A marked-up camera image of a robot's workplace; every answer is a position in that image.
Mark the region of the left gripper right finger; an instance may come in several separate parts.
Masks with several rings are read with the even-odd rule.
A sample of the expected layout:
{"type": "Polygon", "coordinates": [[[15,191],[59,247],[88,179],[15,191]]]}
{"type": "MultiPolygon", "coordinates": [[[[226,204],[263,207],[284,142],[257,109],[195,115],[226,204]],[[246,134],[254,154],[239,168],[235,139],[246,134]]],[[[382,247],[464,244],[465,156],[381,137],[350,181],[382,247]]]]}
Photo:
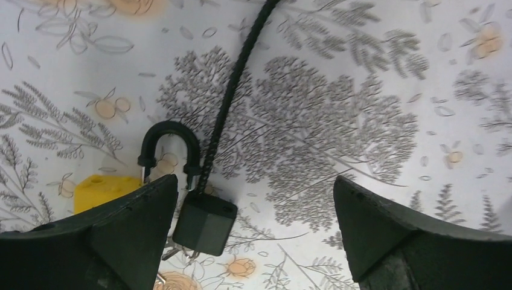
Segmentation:
{"type": "Polygon", "coordinates": [[[435,219],[343,176],[333,199],[361,289],[510,289],[511,237],[435,219]]]}

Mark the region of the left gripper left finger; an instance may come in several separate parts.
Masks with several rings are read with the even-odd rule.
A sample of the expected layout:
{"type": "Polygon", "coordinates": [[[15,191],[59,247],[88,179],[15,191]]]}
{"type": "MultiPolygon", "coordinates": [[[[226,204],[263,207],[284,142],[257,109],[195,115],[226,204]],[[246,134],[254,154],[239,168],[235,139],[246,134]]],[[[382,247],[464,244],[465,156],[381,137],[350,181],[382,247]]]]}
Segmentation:
{"type": "Polygon", "coordinates": [[[1,234],[2,289],[152,289],[178,199],[165,175],[27,232],[1,234]]]}

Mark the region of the yellow padlock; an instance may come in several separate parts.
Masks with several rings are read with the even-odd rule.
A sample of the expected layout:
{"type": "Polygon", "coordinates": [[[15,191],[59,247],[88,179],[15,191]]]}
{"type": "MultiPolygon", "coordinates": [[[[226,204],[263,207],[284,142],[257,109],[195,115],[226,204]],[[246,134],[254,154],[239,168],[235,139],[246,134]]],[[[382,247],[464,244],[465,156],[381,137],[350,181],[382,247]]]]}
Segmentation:
{"type": "Polygon", "coordinates": [[[142,139],[137,165],[141,176],[91,175],[79,183],[74,192],[74,213],[79,214],[99,205],[134,192],[149,182],[151,169],[157,166],[155,157],[158,141],[164,135],[179,136],[187,146],[187,162],[183,172],[187,175],[187,189],[196,187],[196,177],[200,175],[200,143],[196,135],[186,125],[177,121],[161,121],[154,124],[142,139]]]}

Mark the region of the small black padlock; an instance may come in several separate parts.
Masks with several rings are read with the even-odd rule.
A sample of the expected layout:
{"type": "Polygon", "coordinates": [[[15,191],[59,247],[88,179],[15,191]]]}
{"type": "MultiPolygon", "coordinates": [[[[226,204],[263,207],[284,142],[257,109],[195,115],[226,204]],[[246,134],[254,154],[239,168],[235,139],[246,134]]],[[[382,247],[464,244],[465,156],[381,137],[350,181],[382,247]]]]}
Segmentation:
{"type": "Polygon", "coordinates": [[[172,239],[193,251],[221,256],[237,217],[238,207],[222,198],[189,192],[184,199],[172,239]]]}

